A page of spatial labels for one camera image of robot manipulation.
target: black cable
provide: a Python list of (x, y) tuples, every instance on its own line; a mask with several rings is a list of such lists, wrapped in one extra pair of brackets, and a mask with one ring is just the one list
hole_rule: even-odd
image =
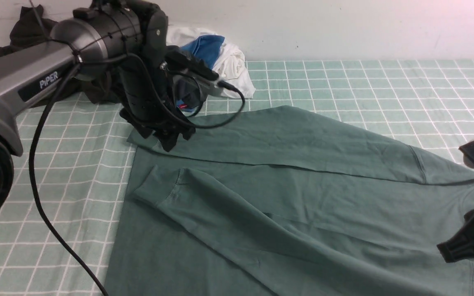
[(191, 75), (188, 75), (188, 74), (185, 74), (185, 73), (182, 73), (182, 72), (179, 72), (179, 71), (166, 71), (166, 73), (168, 73), (169, 75), (179, 75), (179, 76), (182, 76), (182, 77), (186, 77), (186, 78), (189, 78), (189, 79), (192, 79), (195, 84), (197, 85), (197, 88), (199, 89), (199, 100), (200, 100), (200, 105), (197, 106), (197, 109), (195, 110), (195, 112), (193, 114), (191, 114), (190, 116), (186, 116), (186, 118), (192, 118), (192, 117), (195, 117), (197, 116), (197, 114), (199, 114), (199, 112), (201, 112), (201, 109), (202, 107), (204, 106), (204, 102), (202, 101), (202, 97), (204, 96), (203, 94), (203, 91), (202, 91), (202, 88), (201, 88), (201, 85), (199, 83), (199, 81), (191, 76)]
[(32, 11), (34, 12), (34, 15), (36, 16), (36, 20), (38, 21), (38, 25), (40, 26), (41, 30), (43, 31), (43, 35), (47, 40), (50, 40), (51, 38), (49, 37), (49, 34), (47, 32), (47, 29), (43, 25), (43, 22), (41, 21), (40, 14), (36, 10), (36, 6), (34, 6), (34, 3), (32, 3), (32, 0), (28, 0), (30, 2), (30, 5), (32, 6)]
[(32, 138), (32, 144), (30, 145), (30, 154), (29, 154), (29, 159), (28, 159), (28, 173), (30, 175), (30, 185), (32, 185), (32, 194), (34, 195), (34, 202), (36, 203), (36, 207), (38, 209), (39, 215), (49, 228), (49, 230), (52, 232), (52, 234), (55, 236), (56, 239), (62, 244), (62, 246), (71, 254), (76, 261), (85, 269), (85, 271), (89, 274), (89, 276), (93, 279), (93, 281), (96, 283), (102, 294), (104, 296), (108, 296), (107, 291), (105, 291), (105, 288), (103, 285), (100, 283), (98, 278), (94, 275), (92, 270), (85, 264), (85, 262), (74, 252), (71, 247), (63, 240), (63, 238), (58, 234), (58, 231), (54, 228), (52, 225), (51, 221), (49, 221), (49, 218), (45, 214), (45, 211), (43, 210), (43, 207), (41, 205), (40, 201), (40, 195), (38, 193), (38, 188), (37, 188), (37, 183), (36, 183), (36, 173), (34, 171), (34, 159), (36, 157), (36, 149), (38, 146), (38, 142), (40, 141), (40, 136), (41, 132), (43, 131), (43, 126), (45, 126), (45, 122), (47, 121), (47, 117), (49, 116), (49, 113), (52, 110), (52, 107), (54, 106), (54, 103), (56, 103), (58, 97), (60, 97), (62, 90), (65, 88), (67, 85), (68, 81), (76, 75), (80, 68), (80, 65), (77, 64), (71, 68), (71, 70), (68, 72), (68, 74), (61, 80), (60, 84), (56, 88), (56, 92), (52, 96), (52, 98), (49, 100), (49, 103), (47, 106), (45, 106), (45, 110), (43, 110), (43, 113), (41, 115), (41, 118), (39, 119), (38, 126), (36, 128), (36, 131), (34, 133), (34, 137)]
[(160, 100), (160, 96), (158, 95), (158, 92), (156, 91), (156, 88), (155, 88), (155, 85), (153, 84), (153, 80), (151, 79), (151, 75), (149, 75), (149, 71), (147, 70), (147, 67), (145, 66), (145, 63), (144, 61), (137, 55), (135, 54), (127, 54), (126, 56), (128, 56), (128, 58), (134, 58), (136, 59), (139, 64), (142, 66), (142, 69), (143, 69), (143, 73), (147, 79), (147, 82), (149, 83), (149, 85), (151, 86), (151, 89), (153, 91), (153, 93), (155, 94), (156, 96), (156, 101), (160, 104), (160, 107), (162, 107), (162, 109), (164, 109), (164, 111), (168, 114), (168, 116), (171, 116), (171, 118), (173, 118), (176, 122), (178, 122), (179, 124), (182, 124), (182, 125), (185, 125), (185, 126), (189, 126), (189, 127), (195, 127), (196, 129), (201, 129), (201, 130), (209, 130), (209, 129), (216, 129), (217, 127), (221, 127), (221, 126), (224, 126), (226, 124), (229, 124), (231, 123), (232, 121), (234, 121), (243, 111), (244, 109), (244, 106), (246, 105), (246, 99), (244, 98), (244, 95), (242, 94), (242, 92), (237, 89), (235, 86), (232, 86), (231, 84), (229, 84), (228, 82), (226, 81), (220, 81), (218, 82), (218, 86), (221, 87), (221, 88), (226, 88), (228, 90), (231, 90), (233, 92), (236, 92), (239, 94), (239, 96), (241, 97), (241, 100), (242, 100), (242, 105), (241, 107), (239, 108), (239, 110), (237, 112), (235, 112), (233, 114), (232, 117), (228, 118), (227, 120), (221, 122), (221, 123), (218, 123), (218, 124), (214, 124), (214, 125), (198, 125), (198, 124), (194, 124), (194, 123), (189, 123), (189, 122), (186, 122), (180, 118), (178, 118), (173, 112), (171, 112), (165, 105), (164, 103), (162, 102), (162, 100)]

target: white cloth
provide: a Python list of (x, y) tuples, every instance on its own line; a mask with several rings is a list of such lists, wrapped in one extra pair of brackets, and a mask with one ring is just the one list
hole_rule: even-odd
[[(167, 28), (166, 43), (167, 45), (184, 46), (203, 35), (217, 35), (217, 33), (206, 28), (170, 25)], [(256, 92), (250, 73), (246, 68), (244, 53), (237, 45), (228, 42), (228, 39), (225, 39), (222, 43), (220, 54), (212, 70), (217, 72), (222, 79), (238, 88), (244, 97), (252, 98)], [(222, 95), (239, 98), (239, 94), (231, 90), (223, 90)]]

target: green grid tablecloth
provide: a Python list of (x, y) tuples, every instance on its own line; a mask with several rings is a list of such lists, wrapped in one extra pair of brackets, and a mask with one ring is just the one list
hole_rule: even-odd
[[(257, 88), (246, 110), (291, 105), (462, 162), (474, 139), (474, 60), (248, 62)], [(234, 112), (239, 100), (211, 97), (201, 115)], [(54, 226), (104, 279), (135, 149), (118, 105), (84, 95), (57, 103), (36, 157), (40, 195)], [(42, 109), (17, 122), (25, 150)], [(89, 296), (98, 289), (41, 221), (27, 154), (0, 211), (0, 295)]]

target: piper logo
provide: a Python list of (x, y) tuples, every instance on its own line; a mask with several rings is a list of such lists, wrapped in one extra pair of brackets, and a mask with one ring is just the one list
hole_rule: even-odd
[(43, 90), (47, 86), (50, 86), (56, 80), (58, 80), (58, 71), (55, 71), (51, 75), (45, 77), (45, 79), (39, 81), (39, 87)]

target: white wall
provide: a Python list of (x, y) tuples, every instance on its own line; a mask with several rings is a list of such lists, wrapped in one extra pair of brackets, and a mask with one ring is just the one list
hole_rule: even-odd
[[(35, 0), (59, 20), (89, 0)], [(160, 0), (250, 59), (474, 58), (474, 0)], [(0, 45), (28, 0), (0, 0)]]

